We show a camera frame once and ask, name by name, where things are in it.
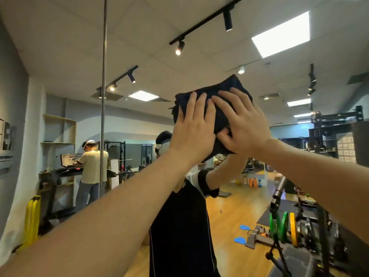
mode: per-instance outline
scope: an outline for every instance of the forearm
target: forearm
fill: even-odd
[[[369,168],[296,149],[277,139],[266,145],[261,160],[308,192],[343,225],[369,243],[366,231]]]
[[[217,189],[222,184],[226,184],[237,178],[246,166],[248,157],[237,154],[229,154],[220,163],[217,169],[210,171],[206,175],[206,182],[210,189]]]
[[[21,252],[0,268],[0,275],[124,275],[174,185],[190,168],[168,152]]]

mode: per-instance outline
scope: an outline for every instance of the wooden floor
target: wooden floor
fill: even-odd
[[[231,192],[228,198],[207,198],[211,236],[222,277],[266,277],[273,264],[265,258],[268,247],[257,244],[252,250],[234,242],[234,238],[247,238],[241,224],[253,229],[256,221],[270,203],[274,185],[252,188],[235,184],[224,185],[222,191]],[[125,277],[149,276],[149,247],[141,247]]]

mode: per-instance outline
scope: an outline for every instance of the metal pole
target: metal pole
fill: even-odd
[[[100,138],[100,183],[99,183],[99,197],[100,188],[104,182],[104,123],[105,123],[105,71],[106,71],[106,18],[108,11],[108,0],[104,0],[104,47],[103,47],[103,83],[101,88],[101,138]]]

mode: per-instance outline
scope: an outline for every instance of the dark towel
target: dark towel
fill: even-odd
[[[224,99],[224,97],[222,97],[218,94],[219,90],[229,91],[232,87],[237,88],[237,89],[241,90],[242,92],[246,93],[250,97],[250,100],[252,102],[252,97],[251,97],[250,93],[248,93],[248,91],[246,89],[244,89],[244,87],[242,86],[241,82],[238,80],[238,78],[235,74],[233,74],[232,76],[230,76],[228,79],[226,79],[225,81],[223,81],[221,83],[215,84],[213,86],[207,86],[205,88],[197,89],[196,90],[197,98],[199,98],[200,95],[203,92],[205,92],[207,94],[206,99],[209,99],[212,96],[219,96],[224,101],[227,101],[228,104],[230,104],[231,107],[233,108],[232,104],[227,99]],[[178,118],[179,106],[181,106],[183,114],[186,116],[186,107],[187,107],[188,100],[190,99],[190,95],[191,95],[191,92],[178,93],[176,95],[175,106],[173,108],[174,122],[176,122],[177,118]],[[228,119],[226,118],[226,116],[224,115],[224,113],[217,106],[215,106],[215,107],[216,107],[217,112],[215,114],[214,133],[217,134],[224,127],[229,128],[229,122],[228,122]],[[226,149],[224,147],[224,145],[218,139],[215,139],[213,151],[211,152],[211,154],[204,161],[212,158],[213,156],[215,156],[217,154],[227,155],[227,154],[232,154],[232,153],[233,152]]]

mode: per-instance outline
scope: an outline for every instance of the ceiling light panel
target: ceiling light panel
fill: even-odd
[[[311,116],[311,113],[306,113],[306,114],[297,114],[294,117],[309,117]]]
[[[265,58],[310,41],[309,12],[251,38],[260,55]]]
[[[151,93],[148,93],[148,92],[145,92],[145,91],[142,91],[142,90],[139,90],[139,91],[129,95],[129,97],[135,98],[135,99],[138,99],[138,100],[141,100],[141,101],[145,101],[145,102],[156,99],[156,98],[159,98],[159,96],[156,96],[154,94],[151,94]]]
[[[305,104],[310,104],[310,103],[311,103],[311,98],[287,102],[289,107],[298,106],[298,105],[305,105]]]

